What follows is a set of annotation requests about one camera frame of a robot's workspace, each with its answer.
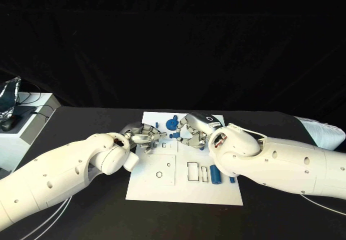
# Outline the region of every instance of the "black curtain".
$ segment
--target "black curtain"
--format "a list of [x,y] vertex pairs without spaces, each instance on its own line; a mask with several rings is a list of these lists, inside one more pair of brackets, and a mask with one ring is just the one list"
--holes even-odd
[[343,127],[341,6],[223,2],[8,1],[0,70],[74,107],[281,111]]

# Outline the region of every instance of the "computer mouse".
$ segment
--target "computer mouse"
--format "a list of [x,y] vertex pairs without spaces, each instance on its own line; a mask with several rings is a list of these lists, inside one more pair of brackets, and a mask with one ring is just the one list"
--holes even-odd
[[17,125],[20,119],[21,117],[18,115],[11,115],[10,118],[1,122],[1,130],[8,132]]

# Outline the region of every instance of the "black table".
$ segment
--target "black table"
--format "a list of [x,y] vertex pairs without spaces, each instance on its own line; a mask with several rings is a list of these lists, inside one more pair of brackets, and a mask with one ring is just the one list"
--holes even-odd
[[[92,134],[118,132],[126,123],[141,120],[144,111],[149,110],[60,107],[18,167],[46,151],[83,140]],[[269,137],[314,145],[299,121],[281,112],[201,112],[223,115],[224,123],[233,123]],[[129,172],[122,168],[109,176],[99,175],[72,197],[60,219],[40,239],[295,240],[346,237],[344,216],[311,204],[299,195],[265,187],[243,176],[237,177],[243,206],[125,200],[128,181]],[[343,200],[331,201],[344,205]],[[20,239],[57,207],[37,212],[11,225],[0,232],[0,239]]]

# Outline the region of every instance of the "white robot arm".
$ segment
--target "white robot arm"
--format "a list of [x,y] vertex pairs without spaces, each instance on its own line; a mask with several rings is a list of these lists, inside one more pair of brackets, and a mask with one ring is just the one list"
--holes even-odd
[[[191,113],[180,122],[194,131],[194,138],[196,134],[206,135],[209,155],[229,177],[243,175],[258,184],[288,193],[346,199],[344,153],[266,137],[233,124],[223,127],[211,115]],[[185,138],[177,141],[194,148],[203,147],[191,145]]]
[[25,216],[60,203],[99,174],[119,168],[131,172],[138,156],[129,149],[167,136],[139,124],[125,133],[93,134],[43,153],[0,180],[0,231]]

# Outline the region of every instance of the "small blue part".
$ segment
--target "small blue part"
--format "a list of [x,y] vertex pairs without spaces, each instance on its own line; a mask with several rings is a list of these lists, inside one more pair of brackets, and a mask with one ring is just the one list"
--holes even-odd
[[210,183],[211,184],[222,183],[220,170],[216,168],[214,165],[210,166]]
[[165,128],[170,131],[175,131],[177,130],[177,125],[178,125],[178,116],[174,115],[172,118],[165,122]]
[[168,135],[168,138],[170,138],[170,139],[171,139],[171,138],[174,138],[174,139],[180,138],[180,132],[171,133],[171,134]]

